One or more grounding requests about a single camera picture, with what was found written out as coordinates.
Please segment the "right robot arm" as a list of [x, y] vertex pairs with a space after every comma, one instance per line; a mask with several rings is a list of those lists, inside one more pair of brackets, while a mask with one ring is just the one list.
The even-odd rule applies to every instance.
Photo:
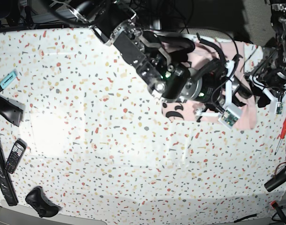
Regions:
[[120, 0], [61, 0], [76, 20], [65, 18], [52, 1], [43, 6], [63, 22], [89, 27], [115, 46], [149, 91], [161, 101], [169, 120], [210, 121], [250, 128], [256, 120], [254, 96], [239, 71], [244, 45], [198, 37], [157, 34], [139, 26], [136, 12]]

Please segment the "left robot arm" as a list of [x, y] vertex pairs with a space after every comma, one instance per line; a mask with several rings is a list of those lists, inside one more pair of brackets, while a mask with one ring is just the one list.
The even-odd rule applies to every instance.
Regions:
[[259, 108], [269, 106], [269, 112], [281, 114], [286, 95], [286, 0], [266, 0], [271, 8], [271, 26], [276, 47], [248, 76], [253, 94], [259, 97]]

